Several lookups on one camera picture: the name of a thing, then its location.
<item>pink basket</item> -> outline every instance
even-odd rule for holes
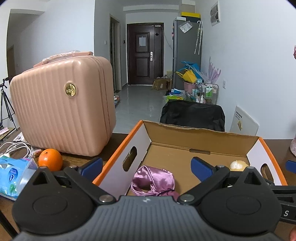
[[[189,94],[192,94],[192,90],[194,89],[195,84],[189,84],[184,82],[184,90],[187,91]]]

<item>blue gripper pad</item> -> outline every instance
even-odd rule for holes
[[[96,157],[79,167],[78,172],[92,182],[102,172],[102,169],[103,159]]]
[[[292,173],[296,174],[296,162],[295,161],[287,161],[286,162],[286,169]]]
[[[191,160],[191,172],[203,182],[208,177],[210,177],[215,171],[216,168],[208,164],[199,157],[194,157]]]

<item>bottle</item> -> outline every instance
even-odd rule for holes
[[[202,85],[202,92],[205,93],[207,86],[206,85]]]
[[[209,97],[210,96],[210,87],[208,86],[205,90],[205,97]]]
[[[213,97],[213,86],[210,86],[209,97]]]

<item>suitcase handle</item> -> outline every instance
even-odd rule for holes
[[[78,57],[78,56],[88,56],[88,55],[93,55],[93,52],[88,51],[88,52],[68,52],[68,53],[60,53],[56,54],[53,56],[50,56],[49,58],[45,58],[42,60],[40,63],[35,64],[33,67],[39,67],[44,64],[52,63],[61,59],[66,59],[66,58],[72,58],[72,57]]]

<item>orange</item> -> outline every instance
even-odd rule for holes
[[[61,170],[63,158],[55,149],[46,149],[41,152],[38,159],[39,166],[47,166],[52,172]]]

